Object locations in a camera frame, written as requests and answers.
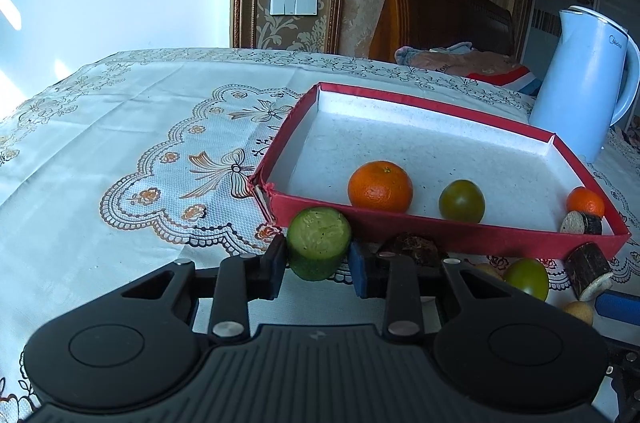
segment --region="table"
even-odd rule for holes
[[[82,67],[0,123],[0,421],[17,423],[38,406],[21,352],[45,322],[178,257],[208,267],[268,246],[278,229],[265,223],[247,178],[319,81],[519,122],[533,104],[474,80],[302,52],[143,50]],[[638,294],[640,155],[612,133],[588,168],[633,234],[611,261],[616,288]],[[544,264],[548,301],[574,299],[562,264]],[[287,272],[277,300],[251,303],[252,331],[259,323],[379,325],[383,301],[358,299],[349,284],[346,266],[320,283]],[[201,312],[208,308],[203,302]],[[196,329],[204,323],[196,318]],[[640,344],[635,326],[597,315],[594,326]],[[602,402],[609,409],[611,392]]]

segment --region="electric kettle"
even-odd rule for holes
[[[607,136],[634,102],[640,52],[625,28],[581,6],[560,11],[562,34],[529,124],[555,132],[583,161],[595,161]],[[627,60],[625,88],[618,98]]]

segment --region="orange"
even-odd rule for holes
[[[414,198],[414,186],[398,165],[372,161],[353,173],[348,193],[354,207],[405,213]]]
[[[595,192],[585,187],[577,187],[572,190],[566,199],[567,212],[591,213],[598,217],[604,217],[604,201]]]

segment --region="potato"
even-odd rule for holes
[[[593,309],[586,302],[571,302],[564,306],[562,311],[580,319],[585,324],[593,326]]]

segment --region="wall switch panel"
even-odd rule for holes
[[[284,14],[293,15],[296,8],[296,0],[284,0]]]
[[[296,15],[317,15],[318,0],[296,0]]]
[[[271,15],[284,15],[284,0],[271,0],[269,13]]]
[[[271,0],[271,15],[317,15],[318,0]]]

